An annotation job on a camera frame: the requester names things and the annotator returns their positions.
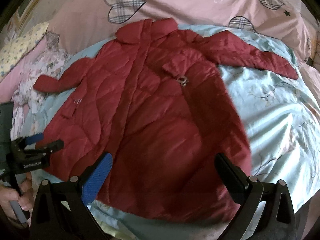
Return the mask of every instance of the quilted coat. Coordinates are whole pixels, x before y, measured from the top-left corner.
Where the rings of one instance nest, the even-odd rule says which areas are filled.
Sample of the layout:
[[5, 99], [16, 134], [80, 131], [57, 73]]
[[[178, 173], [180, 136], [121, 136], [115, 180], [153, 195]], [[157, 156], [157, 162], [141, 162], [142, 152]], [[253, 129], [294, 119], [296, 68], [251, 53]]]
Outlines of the quilted coat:
[[110, 152], [114, 165], [98, 194], [103, 203], [148, 219], [230, 220], [238, 206], [214, 157], [223, 152], [247, 175], [251, 157], [217, 64], [298, 78], [284, 58], [229, 31], [203, 38], [178, 30], [173, 19], [128, 24], [59, 80], [40, 76], [38, 91], [76, 87], [44, 131], [40, 144], [65, 143], [47, 171], [68, 180]]

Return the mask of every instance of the coat sleeve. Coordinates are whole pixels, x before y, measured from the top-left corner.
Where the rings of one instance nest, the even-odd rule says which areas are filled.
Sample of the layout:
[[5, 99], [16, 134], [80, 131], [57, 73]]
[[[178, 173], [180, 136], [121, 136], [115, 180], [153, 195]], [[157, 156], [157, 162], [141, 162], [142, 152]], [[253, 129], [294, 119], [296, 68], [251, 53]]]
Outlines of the coat sleeve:
[[216, 64], [269, 70], [291, 79], [298, 79], [299, 77], [294, 68], [283, 57], [273, 52], [261, 51], [229, 31], [197, 39], [197, 45], [197, 49], [208, 60]]
[[44, 93], [61, 93], [77, 87], [87, 74], [92, 60], [91, 58], [77, 60], [63, 73], [59, 80], [47, 75], [41, 75], [33, 85], [33, 88]]

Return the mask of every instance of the silver zipper pull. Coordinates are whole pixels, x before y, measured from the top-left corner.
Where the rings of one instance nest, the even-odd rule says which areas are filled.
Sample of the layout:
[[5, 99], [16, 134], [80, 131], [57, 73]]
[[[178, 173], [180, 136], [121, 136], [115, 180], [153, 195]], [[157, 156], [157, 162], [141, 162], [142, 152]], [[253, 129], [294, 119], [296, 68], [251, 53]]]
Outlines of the silver zipper pull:
[[188, 78], [185, 76], [181, 76], [181, 77], [177, 78], [177, 81], [180, 83], [180, 85], [182, 87], [185, 87], [186, 84], [189, 82]]

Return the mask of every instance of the human hand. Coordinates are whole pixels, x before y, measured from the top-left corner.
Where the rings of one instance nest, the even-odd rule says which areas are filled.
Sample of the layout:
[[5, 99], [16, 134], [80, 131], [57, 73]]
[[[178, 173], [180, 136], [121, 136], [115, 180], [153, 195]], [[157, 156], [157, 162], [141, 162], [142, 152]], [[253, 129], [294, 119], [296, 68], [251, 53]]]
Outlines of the human hand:
[[17, 219], [10, 205], [10, 201], [18, 201], [24, 211], [33, 209], [35, 200], [33, 197], [32, 177], [30, 172], [26, 173], [26, 179], [20, 185], [20, 190], [22, 193], [21, 197], [15, 189], [0, 185], [0, 205], [7, 217], [13, 220]]

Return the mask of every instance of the light blue sheet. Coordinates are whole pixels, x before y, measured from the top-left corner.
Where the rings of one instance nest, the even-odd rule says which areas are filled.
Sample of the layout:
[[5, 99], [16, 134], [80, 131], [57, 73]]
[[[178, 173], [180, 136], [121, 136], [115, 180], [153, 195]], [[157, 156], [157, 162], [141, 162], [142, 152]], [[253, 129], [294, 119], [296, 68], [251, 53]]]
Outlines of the light blue sheet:
[[[279, 40], [245, 30], [209, 25], [180, 25], [179, 28], [191, 29], [202, 36], [211, 36], [228, 29], [258, 49], [272, 51], [286, 58], [298, 72], [299, 79], [291, 80], [269, 71], [219, 66], [250, 141], [252, 175], [265, 182], [285, 180], [294, 210], [297, 211], [320, 189], [320, 109], [301, 78], [293, 51]], [[71, 58], [67, 67], [81, 57], [95, 56], [105, 42], [101, 41], [79, 52]], [[39, 113], [32, 115], [29, 112], [23, 126], [23, 135], [43, 131], [72, 91], [51, 95]], [[59, 181], [44, 171], [34, 172], [33, 177], [38, 183], [44, 178]], [[206, 239], [205, 236], [215, 231], [212, 225], [146, 220], [96, 201], [91, 205], [91, 212], [114, 228], [122, 231], [129, 229], [140, 240], [199, 240]]]

